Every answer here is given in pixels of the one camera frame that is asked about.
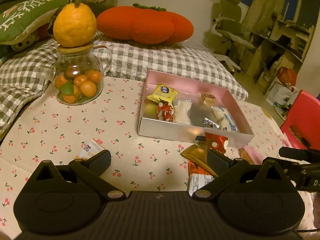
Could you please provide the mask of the pink biscuit packet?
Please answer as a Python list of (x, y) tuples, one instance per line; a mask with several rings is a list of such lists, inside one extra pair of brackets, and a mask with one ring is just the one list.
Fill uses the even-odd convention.
[(252, 165), (261, 165), (263, 162), (263, 157), (252, 146), (240, 148), (239, 155), (242, 159), (245, 159)]

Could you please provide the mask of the lotus root chip packet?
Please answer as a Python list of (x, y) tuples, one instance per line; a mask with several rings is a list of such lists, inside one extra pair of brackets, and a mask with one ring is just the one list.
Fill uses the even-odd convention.
[(76, 155), (74, 157), (74, 159), (87, 160), (87, 159), (95, 156), (96, 154), (98, 154), (99, 152), (101, 152), (104, 149), (105, 148), (101, 144), (101, 141), (99, 139), (96, 140), (96, 139), (92, 138), (90, 141), (85, 142), (82, 145), (82, 150), (80, 151), (80, 153), (78, 155)]

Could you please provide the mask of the orange white snack sachet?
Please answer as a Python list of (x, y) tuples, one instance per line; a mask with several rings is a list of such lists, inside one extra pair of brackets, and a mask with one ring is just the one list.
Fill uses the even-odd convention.
[(192, 196), (195, 191), (214, 180), (213, 175), (191, 161), (188, 161), (188, 176), (188, 192), (190, 196)]

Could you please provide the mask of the gold bar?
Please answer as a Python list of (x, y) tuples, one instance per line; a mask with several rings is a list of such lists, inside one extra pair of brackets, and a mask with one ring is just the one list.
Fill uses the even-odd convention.
[(181, 156), (188, 159), (195, 165), (201, 167), (208, 173), (210, 173), (213, 176), (217, 176), (217, 174), (210, 168), (210, 166), (207, 163), (207, 152), (200, 148), (199, 146), (193, 144), (183, 150), (180, 153)]

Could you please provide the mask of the red foil candy packet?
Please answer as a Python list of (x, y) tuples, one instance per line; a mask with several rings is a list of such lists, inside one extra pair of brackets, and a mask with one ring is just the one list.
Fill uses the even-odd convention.
[(157, 119), (161, 121), (173, 122), (174, 109), (166, 101), (160, 101), (157, 107)]

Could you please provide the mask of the yellow snack packet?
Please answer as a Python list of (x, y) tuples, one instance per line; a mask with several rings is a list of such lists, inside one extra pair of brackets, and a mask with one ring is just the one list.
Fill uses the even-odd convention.
[(147, 99), (155, 103), (167, 102), (170, 106), (172, 106), (172, 102), (178, 93), (179, 92), (174, 88), (164, 84), (158, 84), (153, 93), (147, 96)]

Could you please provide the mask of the cherry print tablecloth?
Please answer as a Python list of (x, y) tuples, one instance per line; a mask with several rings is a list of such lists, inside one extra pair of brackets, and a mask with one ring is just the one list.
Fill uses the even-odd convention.
[[(164, 191), (187, 189), (188, 163), (180, 153), (191, 144), (137, 135), (144, 83), (111, 77), (104, 82), (102, 94), (82, 106), (60, 104), (50, 86), (16, 119), (1, 143), (1, 233), (12, 239), (20, 235), (14, 201), (38, 164), (50, 159), (55, 165), (66, 165), (92, 139), (112, 155), (111, 167), (101, 177), (126, 193), (155, 191), (155, 199), (160, 200), (167, 196)], [(249, 145), (263, 157), (277, 157), (279, 148), (287, 144), (278, 125), (260, 107), (237, 103), (255, 133)], [(166, 214), (159, 226), (151, 218), (121, 218), (112, 209), (100, 235), (97, 229), (89, 233), (92, 239), (249, 239), (209, 222), (204, 216), (208, 209), (196, 208), (187, 218), (191, 208), (183, 208), (177, 218)]]

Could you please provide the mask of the white blue snack packet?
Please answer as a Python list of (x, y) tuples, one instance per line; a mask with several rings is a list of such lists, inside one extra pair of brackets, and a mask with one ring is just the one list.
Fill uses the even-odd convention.
[(224, 107), (212, 107), (217, 122), (222, 131), (237, 132), (238, 128), (228, 109)]

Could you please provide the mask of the small brown cake packet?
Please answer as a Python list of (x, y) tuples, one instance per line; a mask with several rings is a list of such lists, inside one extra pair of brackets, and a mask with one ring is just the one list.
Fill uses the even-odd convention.
[(201, 93), (201, 100), (202, 102), (210, 107), (216, 107), (218, 105), (218, 101), (213, 94), (202, 92)]

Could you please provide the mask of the clear white candy bag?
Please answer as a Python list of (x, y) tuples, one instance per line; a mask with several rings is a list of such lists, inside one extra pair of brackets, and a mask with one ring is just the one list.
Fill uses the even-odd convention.
[(191, 125), (189, 113), (192, 106), (192, 101), (185, 99), (174, 100), (173, 106), (174, 122), (177, 124)]

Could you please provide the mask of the glass jar with wooden lid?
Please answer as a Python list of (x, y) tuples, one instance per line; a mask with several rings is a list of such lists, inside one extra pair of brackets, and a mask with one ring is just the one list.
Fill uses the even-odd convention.
[(112, 53), (107, 46), (93, 42), (80, 47), (58, 46), (52, 85), (56, 99), (65, 105), (83, 105), (96, 99), (104, 87), (103, 78), (111, 67)]

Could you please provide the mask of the grey checkered blanket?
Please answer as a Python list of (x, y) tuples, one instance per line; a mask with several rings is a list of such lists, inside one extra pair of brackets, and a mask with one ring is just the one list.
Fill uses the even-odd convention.
[[(112, 53), (108, 76), (145, 81), (148, 70), (188, 77), (227, 88), (239, 100), (248, 92), (206, 48), (184, 45), (143, 46), (134, 42), (116, 42), (97, 32), (97, 46), (107, 46)], [(1, 135), (7, 133), (26, 103), (40, 97), (49, 82), (37, 77), (40, 67), (51, 68), (57, 60), (58, 44), (49, 39), (37, 42), (1, 65)]]

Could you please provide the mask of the pink silver cardboard box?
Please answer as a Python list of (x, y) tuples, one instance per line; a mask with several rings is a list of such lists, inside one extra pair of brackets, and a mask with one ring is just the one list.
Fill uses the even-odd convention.
[[(156, 119), (155, 114), (146, 111), (146, 104), (148, 102), (146, 97), (152, 94), (158, 84), (163, 84), (176, 89), (179, 92), (177, 98), (189, 99), (193, 102), (190, 117), (191, 125), (161, 121)], [(198, 123), (195, 120), (195, 114), (199, 112), (198, 109), (202, 92), (213, 94), (217, 98), (219, 106), (228, 109), (238, 128), (237, 132), (204, 127), (203, 123)], [(235, 148), (246, 146), (254, 138), (254, 133), (250, 124), (239, 104), (228, 89), (210, 83), (189, 79), (187, 77), (153, 70), (148, 71), (143, 88), (137, 133), (145, 137), (198, 143), (206, 140), (206, 132), (227, 137), (228, 146)]]

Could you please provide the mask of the white office chair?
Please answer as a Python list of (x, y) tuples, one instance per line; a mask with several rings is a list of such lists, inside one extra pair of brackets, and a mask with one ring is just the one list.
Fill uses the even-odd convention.
[(233, 44), (255, 50), (256, 46), (243, 38), (240, 0), (220, 0), (213, 4), (212, 26), (204, 33), (204, 45), (225, 68), (234, 74), (241, 68), (229, 57)]

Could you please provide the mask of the red tomato shaped cushion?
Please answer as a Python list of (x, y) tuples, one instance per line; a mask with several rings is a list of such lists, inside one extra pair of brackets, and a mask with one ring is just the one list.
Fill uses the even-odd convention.
[(115, 40), (148, 45), (182, 42), (194, 33), (193, 24), (184, 16), (138, 3), (105, 10), (97, 18), (97, 29)]

